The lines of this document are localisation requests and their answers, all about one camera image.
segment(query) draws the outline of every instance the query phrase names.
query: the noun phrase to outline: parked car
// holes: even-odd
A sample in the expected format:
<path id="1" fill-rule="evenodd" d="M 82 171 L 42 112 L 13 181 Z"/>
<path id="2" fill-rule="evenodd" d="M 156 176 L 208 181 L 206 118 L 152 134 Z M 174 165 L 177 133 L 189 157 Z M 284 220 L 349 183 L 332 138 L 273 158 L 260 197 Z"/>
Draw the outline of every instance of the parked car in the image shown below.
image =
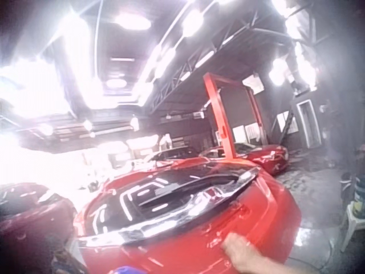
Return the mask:
<path id="1" fill-rule="evenodd" d="M 7 273 L 51 273 L 52 243 L 73 235 L 73 204 L 35 183 L 0 186 L 0 257 Z"/>
<path id="2" fill-rule="evenodd" d="M 285 262 L 300 222 L 290 192 L 261 167 L 195 158 L 109 182 L 74 226 L 91 274 L 124 265 L 147 273 L 233 274 L 221 248 L 229 232 Z"/>
<path id="3" fill-rule="evenodd" d="M 198 156 L 199 153 L 193 147 L 184 146 L 184 147 L 171 148 L 170 150 L 155 152 L 144 158 L 144 162 L 148 163 L 153 161 L 160 162 L 169 160 L 180 160 L 180 159 L 195 158 Z"/>
<path id="4" fill-rule="evenodd" d="M 237 157 L 250 160 L 262 166 L 268 173 L 275 175 L 289 165 L 289 154 L 285 147 L 279 145 L 254 146 L 247 143 L 235 143 Z M 212 160 L 225 157 L 222 146 L 213 147 L 200 153 L 200 156 Z"/>

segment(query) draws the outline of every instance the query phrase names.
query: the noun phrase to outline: blue bucket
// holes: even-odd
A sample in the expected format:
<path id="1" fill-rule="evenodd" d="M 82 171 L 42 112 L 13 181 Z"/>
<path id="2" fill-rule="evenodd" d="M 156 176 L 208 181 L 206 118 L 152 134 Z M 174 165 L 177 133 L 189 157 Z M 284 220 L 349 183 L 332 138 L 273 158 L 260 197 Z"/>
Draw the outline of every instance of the blue bucket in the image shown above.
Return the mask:
<path id="1" fill-rule="evenodd" d="M 147 274 L 147 273 L 132 267 L 120 267 L 114 270 L 113 274 Z"/>

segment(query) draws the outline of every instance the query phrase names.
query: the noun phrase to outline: white chair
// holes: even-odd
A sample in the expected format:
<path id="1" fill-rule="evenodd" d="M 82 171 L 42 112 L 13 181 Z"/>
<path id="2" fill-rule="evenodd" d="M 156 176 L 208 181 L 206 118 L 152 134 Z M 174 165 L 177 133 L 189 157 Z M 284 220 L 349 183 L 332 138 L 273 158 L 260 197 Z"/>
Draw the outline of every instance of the white chair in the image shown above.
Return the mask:
<path id="1" fill-rule="evenodd" d="M 351 204 L 347 206 L 346 214 L 344 215 L 342 221 L 342 227 L 343 227 L 346 223 L 346 220 L 348 220 L 348 229 L 341 248 L 342 252 L 344 252 L 344 250 L 346 249 L 354 232 L 356 230 L 365 229 L 365 219 L 356 218 L 354 214 L 352 214 L 353 207 L 354 207 L 354 202 L 351 202 Z"/>

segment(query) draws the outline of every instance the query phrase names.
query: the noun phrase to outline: red lift arm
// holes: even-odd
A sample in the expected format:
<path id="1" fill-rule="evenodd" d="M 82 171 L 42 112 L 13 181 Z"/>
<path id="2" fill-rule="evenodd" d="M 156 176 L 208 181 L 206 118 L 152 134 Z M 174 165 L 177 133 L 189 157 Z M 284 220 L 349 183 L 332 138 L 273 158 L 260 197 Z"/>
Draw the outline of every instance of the red lift arm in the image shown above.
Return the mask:
<path id="1" fill-rule="evenodd" d="M 257 106 L 256 98 L 254 97 L 252 90 L 246 88 L 242 83 L 238 81 L 233 81 L 228 78 L 214 75 L 211 73 L 207 73 L 204 75 L 204 83 L 206 90 L 209 95 L 210 102 L 212 104 L 213 113 L 216 118 L 218 132 L 222 140 L 224 153 L 226 158 L 233 159 L 236 157 L 236 151 L 234 149 L 234 141 L 232 137 L 232 131 L 230 129 L 228 119 L 226 116 L 226 112 L 224 110 L 224 106 L 222 104 L 221 95 L 218 92 L 217 82 L 223 83 L 226 86 L 233 86 L 242 89 L 244 92 L 247 92 L 252 109 L 253 114 L 255 116 L 256 122 L 259 126 L 260 136 L 263 144 L 267 144 L 266 132 L 263 129 L 262 118 L 260 111 Z"/>

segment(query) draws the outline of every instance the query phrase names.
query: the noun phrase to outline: wet floor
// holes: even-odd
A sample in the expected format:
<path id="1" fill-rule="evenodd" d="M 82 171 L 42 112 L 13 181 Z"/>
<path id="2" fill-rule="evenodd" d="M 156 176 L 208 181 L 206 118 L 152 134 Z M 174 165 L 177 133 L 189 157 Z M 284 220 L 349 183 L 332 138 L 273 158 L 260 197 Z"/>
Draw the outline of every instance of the wet floor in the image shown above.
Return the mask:
<path id="1" fill-rule="evenodd" d="M 289 168 L 277 176 L 302 211 L 302 223 L 288 265 L 317 273 L 348 273 L 361 259 L 365 233 L 356 232 L 341 253 L 345 229 L 340 198 L 341 169 L 328 168 L 320 151 L 291 154 Z"/>

